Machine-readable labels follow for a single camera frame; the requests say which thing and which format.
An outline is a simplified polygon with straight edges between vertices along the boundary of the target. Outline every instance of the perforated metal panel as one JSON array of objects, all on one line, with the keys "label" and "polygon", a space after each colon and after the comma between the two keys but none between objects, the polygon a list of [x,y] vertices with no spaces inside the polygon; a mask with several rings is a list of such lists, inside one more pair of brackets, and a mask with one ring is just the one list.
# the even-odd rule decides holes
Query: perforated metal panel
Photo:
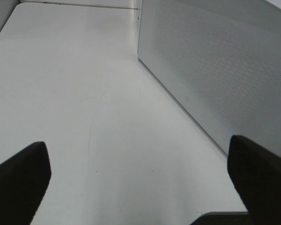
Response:
[{"label": "perforated metal panel", "polygon": [[227,151],[281,156],[281,10],[263,0],[143,0],[139,58]]}]

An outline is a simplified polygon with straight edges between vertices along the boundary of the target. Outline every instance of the perforated panel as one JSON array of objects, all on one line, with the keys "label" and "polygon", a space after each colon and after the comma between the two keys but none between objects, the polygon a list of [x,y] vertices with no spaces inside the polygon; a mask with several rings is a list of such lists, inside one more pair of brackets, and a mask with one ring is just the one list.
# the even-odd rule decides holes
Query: perforated panel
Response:
[{"label": "perforated panel", "polygon": [[281,11],[262,0],[148,1],[144,63],[225,150],[242,134],[281,156]]}]

